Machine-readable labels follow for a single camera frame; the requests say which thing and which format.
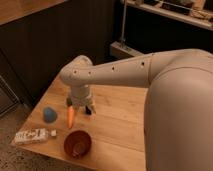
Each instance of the dark wall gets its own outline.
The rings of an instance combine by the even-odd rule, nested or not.
[[[116,0],[70,0],[0,26],[1,75],[35,105],[61,67],[80,54],[103,63]]]
[[[120,28],[116,27],[115,30],[118,39]],[[125,33],[126,44],[144,53],[184,48],[213,52],[212,31],[133,7],[127,9]]]

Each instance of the white container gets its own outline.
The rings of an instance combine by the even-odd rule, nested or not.
[[[56,130],[48,131],[46,128],[31,129],[17,132],[14,142],[17,145],[47,141],[49,137],[56,137]]]

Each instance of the wooden tabletop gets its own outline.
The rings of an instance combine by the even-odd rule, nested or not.
[[[88,116],[80,109],[69,130],[65,104],[69,89],[56,77],[21,130],[56,129],[57,138],[19,147],[99,171],[145,171],[143,110],[147,90],[114,86],[91,86],[91,90],[96,114]],[[51,124],[42,119],[47,106],[58,113]],[[82,159],[70,158],[63,148],[65,138],[75,130],[84,130],[92,137],[91,151]]]
[[[66,0],[0,0],[0,25],[65,1]]]

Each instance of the orange object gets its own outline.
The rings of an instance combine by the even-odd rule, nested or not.
[[[74,123],[75,119],[75,111],[72,106],[69,106],[67,108],[67,123],[68,123],[68,128],[71,129]]]

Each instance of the metal shelf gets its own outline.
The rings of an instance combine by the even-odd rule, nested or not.
[[[154,7],[154,6],[147,5],[147,4],[136,5],[135,1],[133,1],[133,0],[128,0],[127,4],[128,4],[128,6],[138,8],[143,11],[158,14],[158,15],[161,15],[164,17],[168,17],[168,18],[171,18],[171,19],[174,19],[177,21],[181,21],[181,22],[184,22],[187,24],[191,24],[191,25],[194,25],[194,26],[197,26],[200,28],[204,28],[204,29],[213,31],[213,23],[210,23],[208,21],[203,21],[201,19],[193,18],[191,16],[179,14],[177,12],[165,10],[165,9]]]

